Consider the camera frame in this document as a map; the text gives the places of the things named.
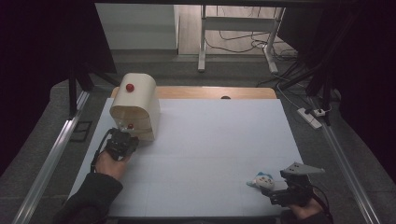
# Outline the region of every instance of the table leg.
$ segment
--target table leg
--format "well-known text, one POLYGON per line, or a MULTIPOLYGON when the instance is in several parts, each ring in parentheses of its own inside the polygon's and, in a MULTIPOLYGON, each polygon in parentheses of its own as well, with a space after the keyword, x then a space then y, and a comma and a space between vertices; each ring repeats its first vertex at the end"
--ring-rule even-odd
POLYGON ((198 58, 198 72, 205 71, 205 22, 206 22, 206 6, 201 6, 201 44, 198 58))
POLYGON ((277 75, 278 71, 276 68, 276 64, 274 62, 274 58, 271 54, 271 49, 273 48, 273 45, 274 45, 274 40, 276 37, 277 29, 279 28, 280 22, 282 21, 284 9, 285 8, 281 7, 279 9, 279 11, 277 12, 276 18, 274 19, 273 30, 271 31, 270 37, 268 38, 268 43, 264 47, 265 58, 267 59, 271 74, 274 74, 274 75, 277 75))

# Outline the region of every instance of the red dot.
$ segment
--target red dot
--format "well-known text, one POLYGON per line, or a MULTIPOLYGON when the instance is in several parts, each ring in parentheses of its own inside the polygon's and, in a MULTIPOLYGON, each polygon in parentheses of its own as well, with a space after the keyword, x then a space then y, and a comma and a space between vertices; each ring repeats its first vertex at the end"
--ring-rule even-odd
POLYGON ((131 84, 131 83, 129 83, 128 85, 126 85, 126 90, 127 90, 128 92, 134 91, 134 85, 131 84))

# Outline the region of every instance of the cream-colored container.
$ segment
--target cream-colored container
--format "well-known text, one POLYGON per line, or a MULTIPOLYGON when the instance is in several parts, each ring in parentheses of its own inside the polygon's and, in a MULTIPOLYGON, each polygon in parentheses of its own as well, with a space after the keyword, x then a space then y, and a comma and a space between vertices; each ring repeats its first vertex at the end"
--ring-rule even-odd
POLYGON ((161 114, 156 86, 154 78, 147 74, 129 73, 123 77, 110 108, 122 132, 154 141, 161 114))

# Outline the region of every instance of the wooden table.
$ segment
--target wooden table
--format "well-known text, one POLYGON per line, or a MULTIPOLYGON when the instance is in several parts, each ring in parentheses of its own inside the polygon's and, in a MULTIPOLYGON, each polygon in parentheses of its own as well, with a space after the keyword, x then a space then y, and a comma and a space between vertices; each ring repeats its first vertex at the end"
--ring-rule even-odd
MULTIPOLYGON (((119 88, 111 93, 114 98, 119 88)), ((160 99, 219 99, 229 96, 231 99, 276 99, 271 88, 239 88, 239 87, 157 87, 160 99)))

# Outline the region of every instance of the white table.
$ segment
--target white table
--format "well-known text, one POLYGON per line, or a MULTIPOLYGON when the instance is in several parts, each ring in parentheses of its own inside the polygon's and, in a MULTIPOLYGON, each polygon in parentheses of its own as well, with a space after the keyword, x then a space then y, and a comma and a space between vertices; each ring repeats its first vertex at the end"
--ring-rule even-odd
MULTIPOLYGON (((106 101, 71 194, 90 170, 109 128, 106 101)), ((121 180, 111 217, 266 217, 283 209, 246 182, 262 171, 276 189, 279 171, 302 162, 277 99, 161 99, 158 138, 141 142, 121 180)))

